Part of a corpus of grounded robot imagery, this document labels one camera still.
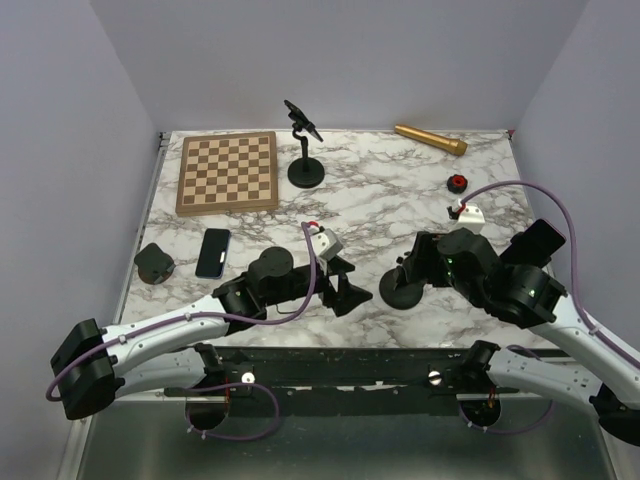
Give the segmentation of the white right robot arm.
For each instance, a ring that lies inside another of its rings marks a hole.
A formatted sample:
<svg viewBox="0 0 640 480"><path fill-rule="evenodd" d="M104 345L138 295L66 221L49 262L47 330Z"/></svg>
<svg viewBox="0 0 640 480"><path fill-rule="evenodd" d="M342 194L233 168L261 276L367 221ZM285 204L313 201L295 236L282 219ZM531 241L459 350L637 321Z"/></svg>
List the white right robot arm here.
<svg viewBox="0 0 640 480"><path fill-rule="evenodd" d="M542 268L551 252L525 251L524 245L522 239L511 245L511 258L466 228L420 232L412 250L381 278L380 295L392 308L406 310L419 303L424 286L450 287L490 316L553 343L576 367L477 341L460 367L461 382L474 392L493 385L570 405L596 417L617 439L637 445L639 370L625 359L637 352L620 340L605 340L605 328L580 318L566 288Z"/></svg>

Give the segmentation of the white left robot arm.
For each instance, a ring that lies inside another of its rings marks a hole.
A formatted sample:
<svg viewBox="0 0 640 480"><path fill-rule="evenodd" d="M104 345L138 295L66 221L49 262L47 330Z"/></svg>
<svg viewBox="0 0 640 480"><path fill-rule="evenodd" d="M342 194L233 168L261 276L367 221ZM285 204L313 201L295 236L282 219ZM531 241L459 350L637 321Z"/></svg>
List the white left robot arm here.
<svg viewBox="0 0 640 480"><path fill-rule="evenodd" d="M350 282L354 269L327 244L313 248L303 266L295 266L287 249L270 247L240 276L172 312L109 327L83 320L50 360L54 379L45 397L61 403L67 419L80 420L120 396L158 388L212 394L221 385L222 372L205 360L205 341L271 325L268 307L298 300L298 309L280 320L293 321L314 296L336 316L345 316L373 297Z"/></svg>

